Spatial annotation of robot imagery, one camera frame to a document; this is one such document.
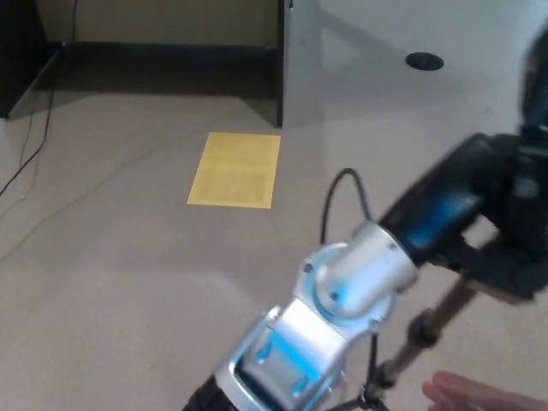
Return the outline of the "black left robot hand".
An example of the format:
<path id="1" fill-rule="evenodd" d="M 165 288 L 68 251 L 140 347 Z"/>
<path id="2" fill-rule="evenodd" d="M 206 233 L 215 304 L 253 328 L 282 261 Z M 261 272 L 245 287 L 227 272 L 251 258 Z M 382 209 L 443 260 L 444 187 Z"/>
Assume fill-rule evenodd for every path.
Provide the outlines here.
<path id="1" fill-rule="evenodd" d="M 439 262 L 510 301 L 547 287 L 547 149 L 473 134 L 380 220 L 417 265 Z"/>

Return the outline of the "person's bare hand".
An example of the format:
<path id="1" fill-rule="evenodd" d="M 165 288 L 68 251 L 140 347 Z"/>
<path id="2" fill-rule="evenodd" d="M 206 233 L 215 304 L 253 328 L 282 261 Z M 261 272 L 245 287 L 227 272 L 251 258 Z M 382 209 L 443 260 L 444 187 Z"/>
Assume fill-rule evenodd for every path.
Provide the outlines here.
<path id="1" fill-rule="evenodd" d="M 422 385 L 429 410 L 546 410 L 547 401 L 500 390 L 453 372 L 436 372 Z"/>

